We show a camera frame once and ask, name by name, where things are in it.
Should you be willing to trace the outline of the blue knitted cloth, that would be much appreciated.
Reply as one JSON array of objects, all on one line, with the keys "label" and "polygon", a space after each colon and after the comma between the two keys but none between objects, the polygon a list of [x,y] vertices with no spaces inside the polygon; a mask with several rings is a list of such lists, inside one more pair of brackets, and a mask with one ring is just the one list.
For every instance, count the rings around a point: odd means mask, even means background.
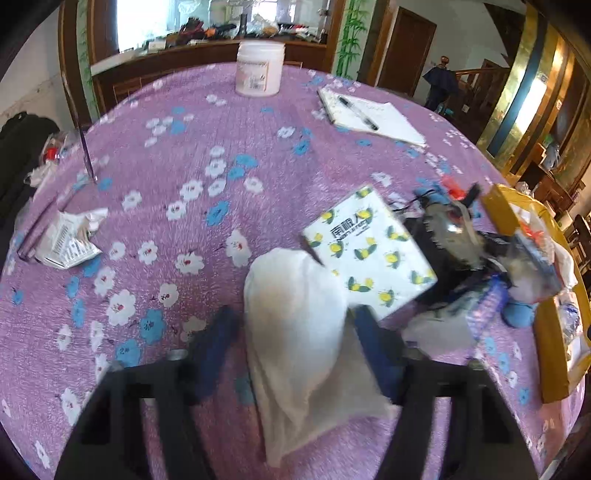
[{"label": "blue knitted cloth", "polygon": [[512,328],[528,328],[534,323],[537,307],[537,304],[509,300],[501,311],[501,317]]}]

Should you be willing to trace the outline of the bagged colourful sponge strips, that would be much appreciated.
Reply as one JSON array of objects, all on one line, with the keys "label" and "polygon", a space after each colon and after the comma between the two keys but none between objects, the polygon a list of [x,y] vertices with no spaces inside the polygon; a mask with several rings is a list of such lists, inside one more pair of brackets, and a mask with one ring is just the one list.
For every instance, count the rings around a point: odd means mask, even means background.
[{"label": "bagged colourful sponge strips", "polygon": [[538,304],[562,290],[552,237],[534,213],[517,227],[501,260],[511,282],[509,294],[518,302]]}]

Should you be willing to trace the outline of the white cloth bag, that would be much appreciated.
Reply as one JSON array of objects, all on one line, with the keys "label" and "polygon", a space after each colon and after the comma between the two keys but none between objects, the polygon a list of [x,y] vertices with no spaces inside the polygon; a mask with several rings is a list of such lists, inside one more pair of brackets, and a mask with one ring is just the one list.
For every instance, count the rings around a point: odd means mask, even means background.
[{"label": "white cloth bag", "polygon": [[243,288],[250,378],[266,462],[362,417],[392,418],[353,324],[348,295],[308,252],[274,248]]}]

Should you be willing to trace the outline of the lemon print tissue pack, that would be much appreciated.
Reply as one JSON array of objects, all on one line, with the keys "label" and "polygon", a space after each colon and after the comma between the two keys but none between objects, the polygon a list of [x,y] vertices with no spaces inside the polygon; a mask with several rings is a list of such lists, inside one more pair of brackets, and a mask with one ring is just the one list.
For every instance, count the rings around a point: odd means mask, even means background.
[{"label": "lemon print tissue pack", "polygon": [[303,231],[318,260],[383,320],[414,301],[438,278],[404,224],[370,185],[322,212]]}]

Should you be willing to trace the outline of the blue Vinda tissue bag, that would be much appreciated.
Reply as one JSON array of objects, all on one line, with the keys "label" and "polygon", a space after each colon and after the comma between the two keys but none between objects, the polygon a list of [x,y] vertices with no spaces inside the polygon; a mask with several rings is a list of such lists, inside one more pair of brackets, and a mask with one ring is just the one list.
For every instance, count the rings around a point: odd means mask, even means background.
[{"label": "blue Vinda tissue bag", "polygon": [[560,301],[557,312],[564,342],[570,344],[581,332],[579,307],[573,301]]}]

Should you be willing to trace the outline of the gold-edged white foam box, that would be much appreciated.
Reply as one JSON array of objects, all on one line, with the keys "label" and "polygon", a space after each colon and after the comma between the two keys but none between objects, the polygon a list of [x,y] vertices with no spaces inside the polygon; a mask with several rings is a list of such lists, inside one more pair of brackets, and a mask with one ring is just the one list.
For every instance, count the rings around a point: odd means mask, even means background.
[{"label": "gold-edged white foam box", "polygon": [[[481,203],[499,233],[510,235],[519,227],[518,216],[513,210],[517,206],[533,211],[544,222],[552,239],[565,249],[569,247],[559,225],[539,201],[509,186],[495,184],[482,197]],[[545,403],[567,398],[590,368],[590,339],[587,336],[590,328],[590,303],[580,270],[575,268],[574,273],[578,284],[573,291],[577,296],[583,328],[583,348],[578,358],[573,362],[567,361],[567,348],[563,343],[554,300],[548,299],[540,303],[533,324],[540,370],[540,393]]]}]

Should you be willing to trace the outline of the crumpled silver wrapper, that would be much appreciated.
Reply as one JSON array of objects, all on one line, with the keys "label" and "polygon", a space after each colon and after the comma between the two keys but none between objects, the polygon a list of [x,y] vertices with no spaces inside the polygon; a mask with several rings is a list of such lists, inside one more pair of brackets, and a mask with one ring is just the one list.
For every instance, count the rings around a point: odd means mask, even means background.
[{"label": "crumpled silver wrapper", "polygon": [[94,259],[102,251],[91,237],[108,213],[107,208],[80,214],[58,212],[34,247],[34,258],[57,270],[68,270]]}]

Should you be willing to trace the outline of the red and blue cloth scrap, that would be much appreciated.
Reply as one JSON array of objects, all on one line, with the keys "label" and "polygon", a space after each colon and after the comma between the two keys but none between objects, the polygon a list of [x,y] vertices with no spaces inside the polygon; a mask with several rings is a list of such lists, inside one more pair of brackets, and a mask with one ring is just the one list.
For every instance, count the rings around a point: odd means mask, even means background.
[{"label": "red and blue cloth scrap", "polygon": [[413,190],[422,205],[430,203],[448,205],[452,200],[463,200],[467,191],[464,190],[452,177],[444,175],[435,180],[419,178],[419,186]]}]

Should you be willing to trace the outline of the black backpack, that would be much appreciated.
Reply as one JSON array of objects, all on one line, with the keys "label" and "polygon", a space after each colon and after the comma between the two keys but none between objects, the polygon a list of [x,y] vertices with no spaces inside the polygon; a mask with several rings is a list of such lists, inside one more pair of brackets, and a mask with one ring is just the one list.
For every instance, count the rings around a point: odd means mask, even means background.
[{"label": "black backpack", "polygon": [[32,196],[25,177],[39,165],[43,146],[57,124],[47,118],[19,112],[1,128],[1,240],[13,232],[16,216]]}]

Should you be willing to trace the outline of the white notepad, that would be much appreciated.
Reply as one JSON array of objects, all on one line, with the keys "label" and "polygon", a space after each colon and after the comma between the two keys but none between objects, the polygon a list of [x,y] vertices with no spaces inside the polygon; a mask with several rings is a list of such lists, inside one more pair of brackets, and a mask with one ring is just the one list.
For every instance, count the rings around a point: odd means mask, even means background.
[{"label": "white notepad", "polygon": [[[342,96],[359,107],[363,113],[368,115],[377,126],[378,131],[373,131],[363,124],[359,117],[347,107],[339,103],[338,97]],[[425,137],[410,123],[410,121],[393,104],[379,103],[359,97],[339,94],[328,87],[318,89],[318,97],[325,109],[329,121],[337,127],[348,130],[375,134],[392,140],[406,142],[412,145],[425,147]]]}]

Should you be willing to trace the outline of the black pen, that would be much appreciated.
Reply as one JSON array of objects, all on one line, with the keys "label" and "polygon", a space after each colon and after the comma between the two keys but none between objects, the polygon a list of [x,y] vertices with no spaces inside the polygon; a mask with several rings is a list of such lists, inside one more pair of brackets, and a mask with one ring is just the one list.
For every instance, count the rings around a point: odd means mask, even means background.
[{"label": "black pen", "polygon": [[348,99],[342,96],[339,96],[338,100],[339,103],[351,110],[353,114],[356,115],[356,117],[359,117],[362,120],[363,124],[367,125],[373,131],[379,130],[379,126],[377,126],[377,124],[372,119],[370,119],[368,115],[363,113],[363,111],[359,107],[356,107],[356,105],[353,104],[353,102],[350,102]]}]

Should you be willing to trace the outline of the wooden sideboard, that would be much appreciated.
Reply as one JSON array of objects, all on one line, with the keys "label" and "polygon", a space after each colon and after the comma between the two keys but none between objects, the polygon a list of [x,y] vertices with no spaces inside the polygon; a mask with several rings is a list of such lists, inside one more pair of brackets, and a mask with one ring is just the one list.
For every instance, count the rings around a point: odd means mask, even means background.
[{"label": "wooden sideboard", "polygon": [[[301,40],[284,41],[290,65],[328,72],[328,48]],[[238,40],[213,41],[137,56],[93,76],[98,111],[103,115],[122,100],[158,78],[209,64],[235,62]]]}]

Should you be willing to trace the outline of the white plastic jar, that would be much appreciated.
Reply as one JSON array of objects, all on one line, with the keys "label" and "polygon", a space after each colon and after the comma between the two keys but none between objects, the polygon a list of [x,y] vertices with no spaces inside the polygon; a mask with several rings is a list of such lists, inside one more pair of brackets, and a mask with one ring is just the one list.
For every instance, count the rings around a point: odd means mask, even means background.
[{"label": "white plastic jar", "polygon": [[245,40],[236,55],[235,91],[245,97],[270,97],[280,91],[284,44]]}]

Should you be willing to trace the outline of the dark jacket on post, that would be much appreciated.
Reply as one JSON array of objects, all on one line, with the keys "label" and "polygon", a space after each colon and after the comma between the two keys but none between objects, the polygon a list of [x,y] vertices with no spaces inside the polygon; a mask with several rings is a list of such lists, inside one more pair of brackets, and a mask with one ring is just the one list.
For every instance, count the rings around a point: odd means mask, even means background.
[{"label": "dark jacket on post", "polygon": [[451,95],[459,92],[456,73],[448,68],[450,59],[442,55],[440,63],[423,75],[423,79],[430,85],[425,107],[436,111]]}]

